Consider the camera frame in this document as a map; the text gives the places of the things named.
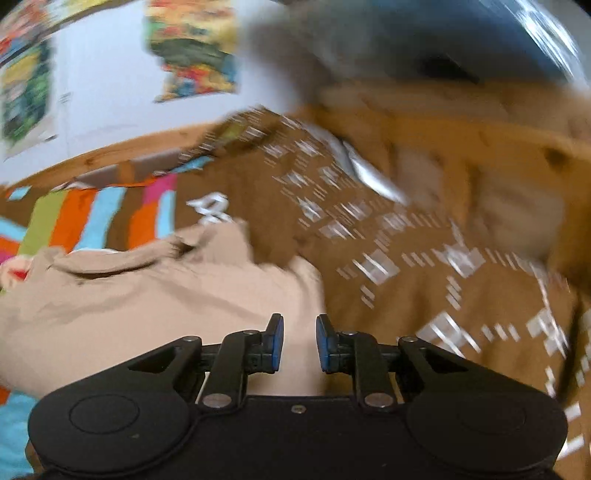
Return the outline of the orange blue torn poster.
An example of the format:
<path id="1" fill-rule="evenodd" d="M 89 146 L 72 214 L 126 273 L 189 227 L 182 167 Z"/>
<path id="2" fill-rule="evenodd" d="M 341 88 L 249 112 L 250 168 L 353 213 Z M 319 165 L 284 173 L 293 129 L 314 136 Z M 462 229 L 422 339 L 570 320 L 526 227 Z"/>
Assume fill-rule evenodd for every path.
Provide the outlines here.
<path id="1" fill-rule="evenodd" d="M 114 1 L 19 1 L 1 19 L 1 61 L 4 62 L 52 28 Z"/>

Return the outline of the silver plastic wrapper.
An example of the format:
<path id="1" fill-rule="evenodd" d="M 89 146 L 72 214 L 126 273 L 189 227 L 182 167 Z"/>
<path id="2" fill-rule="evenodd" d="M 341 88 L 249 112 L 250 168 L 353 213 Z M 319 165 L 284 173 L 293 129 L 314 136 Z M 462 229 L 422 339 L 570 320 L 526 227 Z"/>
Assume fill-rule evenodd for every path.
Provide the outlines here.
<path id="1" fill-rule="evenodd" d="M 403 191 L 376 167 L 363 159 L 351 144 L 338 138 L 331 138 L 329 146 L 339 167 L 353 180 L 365 185 L 385 199 L 408 205 L 409 198 Z"/>

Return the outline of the beige zip hoodie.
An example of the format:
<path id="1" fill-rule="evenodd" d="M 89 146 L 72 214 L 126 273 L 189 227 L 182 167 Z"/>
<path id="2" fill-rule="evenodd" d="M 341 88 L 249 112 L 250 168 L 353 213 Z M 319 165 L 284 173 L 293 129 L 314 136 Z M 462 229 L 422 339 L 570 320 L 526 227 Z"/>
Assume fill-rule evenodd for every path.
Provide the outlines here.
<path id="1" fill-rule="evenodd" d="M 140 247 L 16 258 L 26 278 L 1 297 L 1 383 L 41 398 L 185 336 L 215 344 L 284 320 L 280 370 L 249 391 L 325 390 L 315 319 L 325 309 L 318 270 L 303 258 L 257 264 L 240 221 L 194 225 Z"/>

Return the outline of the wooden bed frame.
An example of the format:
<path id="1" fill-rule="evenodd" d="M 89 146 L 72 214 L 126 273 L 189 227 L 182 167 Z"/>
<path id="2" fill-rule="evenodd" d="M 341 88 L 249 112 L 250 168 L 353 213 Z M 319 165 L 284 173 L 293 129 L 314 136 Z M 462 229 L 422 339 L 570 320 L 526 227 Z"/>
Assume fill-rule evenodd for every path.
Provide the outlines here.
<path id="1" fill-rule="evenodd" d="M 1 192 L 1 255 L 125 251 L 240 219 L 259 263 L 308 256 L 322 227 L 362 236 L 399 192 L 407 229 L 453 221 L 496 263 L 525 258 L 590 285 L 590 99 L 559 87 L 339 85 L 293 116 L 260 107 L 77 156 Z"/>

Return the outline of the colourful landscape poster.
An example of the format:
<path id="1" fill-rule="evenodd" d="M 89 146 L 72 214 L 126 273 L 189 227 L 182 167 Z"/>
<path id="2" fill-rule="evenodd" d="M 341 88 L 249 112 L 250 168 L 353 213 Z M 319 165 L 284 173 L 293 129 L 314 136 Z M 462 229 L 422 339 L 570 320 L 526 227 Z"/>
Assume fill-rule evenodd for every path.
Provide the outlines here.
<path id="1" fill-rule="evenodd" d="M 238 22 L 231 1 L 148 1 L 145 38 L 164 72 L 156 102 L 235 92 Z"/>

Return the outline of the colourful striped brown duvet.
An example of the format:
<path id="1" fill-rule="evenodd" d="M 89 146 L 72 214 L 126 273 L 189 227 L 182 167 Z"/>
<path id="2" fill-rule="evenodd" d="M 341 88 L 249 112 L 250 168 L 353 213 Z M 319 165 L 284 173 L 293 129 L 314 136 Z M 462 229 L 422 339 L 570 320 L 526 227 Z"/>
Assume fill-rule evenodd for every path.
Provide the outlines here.
<path id="1" fill-rule="evenodd" d="M 407 229 L 400 209 L 385 201 L 370 213 L 346 204 L 365 234 L 328 225 L 312 239 L 310 255 L 294 257 L 318 270 L 322 313 L 387 340 L 415 334 L 550 394 L 569 421 L 557 470 L 588 478 L 590 285 L 581 289 L 525 258 L 496 263 L 491 248 L 471 244 L 453 221 L 427 235 Z M 15 259 L 34 255 L 1 255 L 1 297 L 27 276 Z"/>

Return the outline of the anime girl poster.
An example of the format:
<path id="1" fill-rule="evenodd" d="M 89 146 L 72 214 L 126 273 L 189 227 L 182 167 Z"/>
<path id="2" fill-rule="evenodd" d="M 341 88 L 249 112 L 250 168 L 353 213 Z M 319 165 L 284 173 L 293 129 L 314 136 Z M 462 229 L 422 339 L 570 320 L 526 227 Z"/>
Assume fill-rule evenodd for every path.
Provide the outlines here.
<path id="1" fill-rule="evenodd" d="M 1 70 L 1 153 L 14 157 L 57 136 L 53 42 L 44 39 Z"/>

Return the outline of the plastic bag of clothes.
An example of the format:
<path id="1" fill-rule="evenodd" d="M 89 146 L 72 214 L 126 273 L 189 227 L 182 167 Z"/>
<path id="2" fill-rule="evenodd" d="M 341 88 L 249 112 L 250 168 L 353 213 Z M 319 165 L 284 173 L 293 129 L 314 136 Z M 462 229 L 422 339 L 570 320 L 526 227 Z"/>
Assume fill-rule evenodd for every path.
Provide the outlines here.
<path id="1" fill-rule="evenodd" d="M 349 82 L 526 83 L 581 92 L 579 46 L 538 1 L 239 1 L 242 41 L 297 107 Z"/>

